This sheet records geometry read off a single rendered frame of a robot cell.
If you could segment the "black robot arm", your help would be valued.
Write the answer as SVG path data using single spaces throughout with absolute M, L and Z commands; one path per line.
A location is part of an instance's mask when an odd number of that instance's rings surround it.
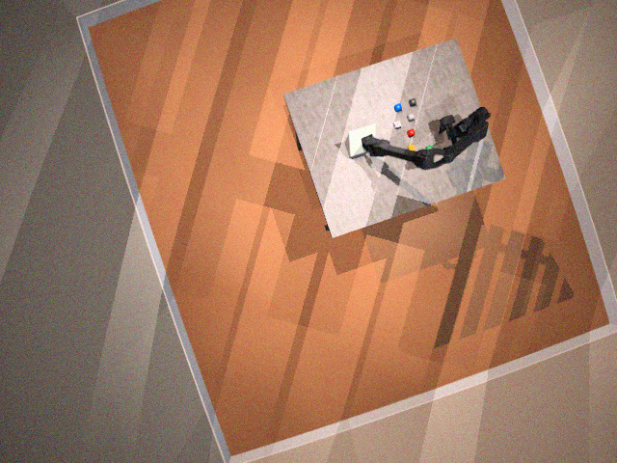
M 491 113 L 489 113 L 488 109 L 480 107 L 470 114 L 468 118 L 461 120 L 455 127 L 457 133 L 462 136 L 446 150 L 437 148 L 418 151 L 405 150 L 390 146 L 388 140 L 377 139 L 373 137 L 373 134 L 362 138 L 362 146 L 369 150 L 370 156 L 384 157 L 389 155 L 412 162 L 416 167 L 424 171 L 437 169 L 443 164 L 451 163 L 465 148 L 485 138 L 489 125 L 486 120 L 490 117 Z M 443 158 L 435 162 L 435 154 L 443 155 Z

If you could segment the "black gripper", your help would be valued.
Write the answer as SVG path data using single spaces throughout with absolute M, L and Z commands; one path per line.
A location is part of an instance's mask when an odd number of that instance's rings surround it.
M 460 138 L 460 136 L 462 136 L 457 133 L 456 127 L 453 126 L 453 123 L 455 123 L 453 115 L 443 117 L 440 119 L 440 130 L 439 130 L 439 134 L 446 131 L 448 140 L 451 139 L 452 145 L 454 145 L 458 141 L 457 138 Z M 443 148 L 443 150 L 449 149 L 451 146 L 445 147 Z

